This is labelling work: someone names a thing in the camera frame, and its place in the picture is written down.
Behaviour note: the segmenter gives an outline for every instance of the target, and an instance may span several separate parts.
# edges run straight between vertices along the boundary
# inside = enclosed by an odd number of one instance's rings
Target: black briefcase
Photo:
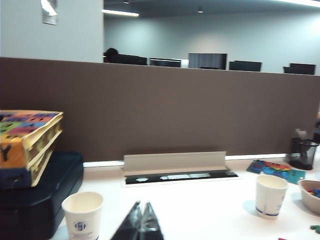
[[[37,186],[0,191],[0,238],[48,240],[64,218],[62,201],[80,188],[83,156],[53,152]]]

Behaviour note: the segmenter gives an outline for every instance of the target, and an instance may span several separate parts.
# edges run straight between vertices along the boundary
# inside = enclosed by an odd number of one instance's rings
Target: desk
[[[320,180],[319,151],[314,169],[306,178]],[[166,240],[319,240],[310,230],[320,225],[320,216],[310,212],[301,200],[298,185],[289,183],[276,220],[258,217],[255,212],[257,174],[246,169],[253,159],[227,160],[237,179],[183,180],[169,184],[150,183],[125,186],[121,166],[87,167],[80,192],[103,195],[104,207],[100,240],[109,240],[137,200],[150,201]],[[266,161],[283,164],[282,158]],[[52,240],[67,240],[65,220]]]

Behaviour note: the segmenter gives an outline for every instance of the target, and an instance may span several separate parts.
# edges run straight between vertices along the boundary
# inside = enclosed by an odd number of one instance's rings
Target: bowl
[[[320,189],[320,181],[300,180],[298,185],[301,189],[302,201],[304,205],[315,214],[320,215],[320,197],[316,197],[308,192],[314,188]]]

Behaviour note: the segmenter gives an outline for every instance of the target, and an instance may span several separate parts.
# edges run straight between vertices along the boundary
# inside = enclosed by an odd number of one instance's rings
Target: white paper cup
[[[255,210],[264,219],[276,219],[285,198],[288,183],[273,175],[259,175],[256,180]]]
[[[96,240],[100,233],[103,197],[96,192],[78,192],[61,204],[70,240]]]

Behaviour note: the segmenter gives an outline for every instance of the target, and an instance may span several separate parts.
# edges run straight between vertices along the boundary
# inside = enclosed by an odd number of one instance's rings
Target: ceiling
[[[204,13],[197,13],[199,7],[203,8]],[[277,0],[131,0],[130,4],[123,3],[123,0],[104,0],[104,9],[139,13],[141,18],[178,17],[199,14],[320,11],[320,7]]]

